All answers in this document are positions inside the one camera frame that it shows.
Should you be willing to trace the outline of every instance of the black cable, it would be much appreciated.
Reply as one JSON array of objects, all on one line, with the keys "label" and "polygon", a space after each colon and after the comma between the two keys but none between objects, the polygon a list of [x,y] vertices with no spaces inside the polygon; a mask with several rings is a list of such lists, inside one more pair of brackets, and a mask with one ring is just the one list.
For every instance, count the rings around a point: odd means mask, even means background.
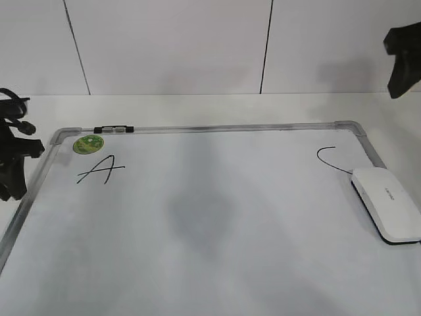
[{"label": "black cable", "polygon": [[351,175],[352,175],[352,173],[351,173],[351,172],[346,171],[346,170],[343,170],[343,169],[341,169],[341,168],[338,168],[337,166],[333,166],[333,165],[331,165],[331,164],[329,164],[329,163],[325,162],[325,160],[323,160],[322,158],[320,158],[320,156],[319,156],[318,154],[319,154],[322,150],[325,150],[325,149],[331,149],[331,148],[336,148],[336,146],[331,146],[331,147],[323,147],[323,148],[320,148],[320,149],[317,151],[317,158],[319,158],[319,160],[320,160],[321,162],[323,162],[323,163],[327,164],[329,167],[335,168],[336,170],[339,170],[339,171],[342,171],[342,172],[346,172],[347,174],[351,174]]},{"label": "black cable", "polygon": [[28,112],[28,109],[26,108],[25,100],[27,99],[21,99],[17,94],[15,94],[13,91],[7,88],[0,88],[0,93],[11,98],[15,102],[16,106],[19,108],[20,113],[19,115],[16,116],[16,119],[17,118],[21,119],[22,117],[26,115],[26,112]]}]

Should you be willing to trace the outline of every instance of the white surface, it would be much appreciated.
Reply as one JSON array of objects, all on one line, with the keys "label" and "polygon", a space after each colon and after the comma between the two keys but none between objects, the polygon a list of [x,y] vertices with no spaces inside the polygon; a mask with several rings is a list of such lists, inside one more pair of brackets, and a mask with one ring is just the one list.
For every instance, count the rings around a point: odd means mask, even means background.
[{"label": "white surface", "polygon": [[0,87],[87,94],[61,0],[2,1],[0,30]]},{"label": "white surface", "polygon": [[383,40],[420,18],[419,0],[274,0],[263,92],[385,91]]},{"label": "white surface", "polygon": [[[194,126],[355,120],[389,170],[421,205],[421,93],[391,100],[386,93],[285,95],[39,96],[26,120],[48,144],[62,127],[112,124]],[[29,177],[38,159],[27,159]],[[0,201],[0,234],[18,203]]]},{"label": "white surface", "polygon": [[258,93],[270,0],[79,0],[92,94]]},{"label": "white surface", "polygon": [[394,243],[421,240],[421,213],[387,169],[357,168],[352,181],[382,236]]},{"label": "white surface", "polygon": [[[350,131],[67,138],[0,277],[4,316],[421,314],[419,245],[381,241]],[[88,171],[108,155],[111,174]]]}]

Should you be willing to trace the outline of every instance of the round sticker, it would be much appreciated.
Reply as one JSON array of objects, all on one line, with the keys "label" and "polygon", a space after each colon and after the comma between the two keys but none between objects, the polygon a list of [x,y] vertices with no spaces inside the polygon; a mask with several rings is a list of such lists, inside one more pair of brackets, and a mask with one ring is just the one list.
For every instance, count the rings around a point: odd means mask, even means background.
[{"label": "round sticker", "polygon": [[73,144],[73,151],[80,155],[88,155],[99,151],[104,146],[104,140],[97,135],[87,135],[79,138]]}]

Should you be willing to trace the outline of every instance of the whiteboard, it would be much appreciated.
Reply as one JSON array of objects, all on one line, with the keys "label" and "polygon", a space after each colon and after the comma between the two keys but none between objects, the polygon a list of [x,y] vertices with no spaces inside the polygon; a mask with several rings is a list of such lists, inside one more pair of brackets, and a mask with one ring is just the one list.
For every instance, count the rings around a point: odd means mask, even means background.
[{"label": "whiteboard", "polygon": [[[102,134],[78,155],[86,134],[54,146],[2,316],[421,314],[419,244],[385,244],[349,175],[316,157],[372,166],[351,130]],[[106,184],[77,184],[109,155]]]}]

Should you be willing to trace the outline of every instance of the black clamp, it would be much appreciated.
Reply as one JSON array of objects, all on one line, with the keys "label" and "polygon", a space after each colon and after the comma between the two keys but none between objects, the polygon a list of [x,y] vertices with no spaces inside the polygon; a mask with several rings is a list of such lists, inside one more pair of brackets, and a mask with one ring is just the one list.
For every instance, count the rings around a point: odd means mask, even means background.
[{"label": "black clamp", "polygon": [[421,22],[390,29],[384,45],[388,55],[396,56],[387,85],[390,96],[396,99],[421,80]]},{"label": "black clamp", "polygon": [[17,138],[11,131],[15,127],[25,135],[35,133],[34,125],[18,120],[28,112],[30,98],[20,98],[6,88],[0,88],[0,93],[10,97],[0,100],[0,199],[7,201],[10,197],[21,199],[26,193],[24,158],[38,158],[44,147],[41,140]]}]

